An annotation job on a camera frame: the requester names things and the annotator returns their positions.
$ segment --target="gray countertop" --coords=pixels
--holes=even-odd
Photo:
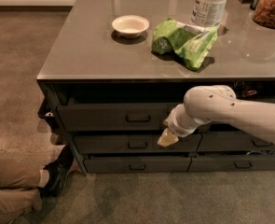
[[[173,55],[151,52],[155,27],[167,18],[190,23],[194,0],[76,0],[38,80],[275,80],[275,30],[251,19],[249,5],[227,0],[218,39],[199,72]],[[140,15],[150,22],[137,39],[119,37],[111,22]]]

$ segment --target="khaki pants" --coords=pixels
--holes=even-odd
[[[39,170],[33,167],[0,161],[0,224],[41,209],[42,200],[36,188],[39,180]]]

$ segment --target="drawer handle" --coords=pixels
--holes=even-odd
[[[131,170],[131,171],[144,171],[145,170],[145,168],[146,168],[146,165],[145,164],[143,164],[143,165],[134,165],[134,166],[132,166],[131,164],[129,165],[129,169]]]
[[[126,116],[126,121],[128,123],[147,123],[150,121],[150,115],[148,115],[144,119],[131,119],[129,116]]]
[[[239,166],[236,162],[234,162],[234,166],[237,169],[252,169],[252,164],[250,162],[248,164],[249,164],[248,166]]]
[[[272,143],[267,143],[267,142],[265,142],[264,145],[257,145],[256,142],[255,142],[254,140],[252,140],[252,143],[253,143],[253,145],[254,145],[255,147],[271,147],[271,146],[273,146]]]
[[[128,149],[146,149],[147,142],[145,142],[142,146],[132,146],[131,143],[128,143]]]

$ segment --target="drawer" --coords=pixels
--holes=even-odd
[[[192,158],[189,171],[275,170],[275,156],[218,156]]]
[[[243,132],[204,133],[198,151],[273,150],[275,146]]]
[[[73,104],[59,106],[66,131],[159,130],[170,104]]]
[[[164,157],[90,157],[84,160],[88,173],[132,173],[132,172],[185,172],[190,158]]]
[[[195,152],[201,135],[191,134],[168,147],[159,146],[158,139],[159,134],[84,135],[76,136],[74,141],[81,154]]]

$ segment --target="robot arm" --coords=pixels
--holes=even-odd
[[[168,128],[158,140],[161,146],[192,134],[211,121],[230,124],[275,145],[275,104],[238,100],[228,86],[198,86],[190,89],[184,103],[166,118]]]

